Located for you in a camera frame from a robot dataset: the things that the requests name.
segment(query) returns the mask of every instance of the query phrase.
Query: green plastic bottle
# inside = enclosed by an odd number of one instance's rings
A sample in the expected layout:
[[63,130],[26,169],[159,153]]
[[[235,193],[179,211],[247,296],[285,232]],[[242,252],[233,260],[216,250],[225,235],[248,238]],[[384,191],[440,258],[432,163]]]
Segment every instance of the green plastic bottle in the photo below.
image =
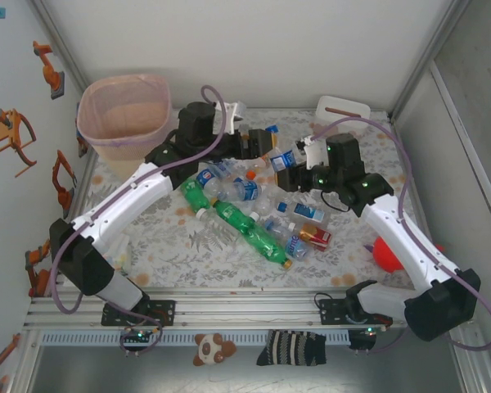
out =
[[266,260],[281,264],[284,269],[291,267],[293,262],[287,259],[284,247],[259,225],[253,225],[249,232],[244,234],[245,240],[251,244]]
[[211,204],[216,209],[218,215],[232,227],[238,229],[243,235],[249,232],[249,229],[255,225],[255,221],[244,215],[240,209],[232,203],[219,201],[214,198]]
[[188,179],[180,186],[180,191],[189,202],[195,213],[200,209],[209,209],[211,204],[202,191],[201,185],[195,179]]

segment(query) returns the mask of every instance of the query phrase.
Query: black mounting bracket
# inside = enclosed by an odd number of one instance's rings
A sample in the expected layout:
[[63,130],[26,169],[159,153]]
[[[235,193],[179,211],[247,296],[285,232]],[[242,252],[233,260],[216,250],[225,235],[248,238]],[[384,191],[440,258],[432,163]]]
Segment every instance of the black mounting bracket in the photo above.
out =
[[[146,303],[146,308],[139,309],[138,313],[158,320],[163,327],[173,326],[175,307],[176,301],[174,300],[149,300]],[[124,313],[120,313],[117,309],[114,309],[108,304],[104,305],[104,310],[101,314],[102,326],[132,326],[141,321],[140,318],[134,318]],[[145,321],[145,323],[139,326],[153,326],[153,324],[149,321]]]

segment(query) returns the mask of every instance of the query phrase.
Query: red object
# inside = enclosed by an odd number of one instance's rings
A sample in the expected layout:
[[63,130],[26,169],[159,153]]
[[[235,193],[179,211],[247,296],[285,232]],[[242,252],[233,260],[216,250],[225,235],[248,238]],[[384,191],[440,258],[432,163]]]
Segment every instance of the red object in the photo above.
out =
[[[435,244],[435,247],[440,251],[445,249]],[[399,259],[393,254],[393,251],[385,244],[384,239],[378,237],[373,244],[373,258],[376,264],[383,268],[387,273],[393,273],[397,270],[403,270],[403,266]]]
[[248,170],[247,174],[245,174],[245,177],[248,180],[254,180],[256,178],[256,173],[253,170]]

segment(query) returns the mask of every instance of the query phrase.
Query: red bottle cap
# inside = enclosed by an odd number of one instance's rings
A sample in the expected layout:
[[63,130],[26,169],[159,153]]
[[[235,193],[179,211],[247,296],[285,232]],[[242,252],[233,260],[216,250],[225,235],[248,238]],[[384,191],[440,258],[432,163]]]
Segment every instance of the red bottle cap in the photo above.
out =
[[245,177],[248,180],[254,180],[256,178],[256,173],[253,170],[248,170],[247,174],[245,174]]

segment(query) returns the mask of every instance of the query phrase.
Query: stuffed animal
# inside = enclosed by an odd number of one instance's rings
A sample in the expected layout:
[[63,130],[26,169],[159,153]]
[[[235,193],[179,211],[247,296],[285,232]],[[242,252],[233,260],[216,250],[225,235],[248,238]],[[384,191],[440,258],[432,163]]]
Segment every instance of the stuffed animal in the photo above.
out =
[[198,345],[198,354],[193,359],[195,366],[204,364],[222,363],[225,358],[236,352],[232,341],[224,341],[221,334],[197,334],[195,342]]

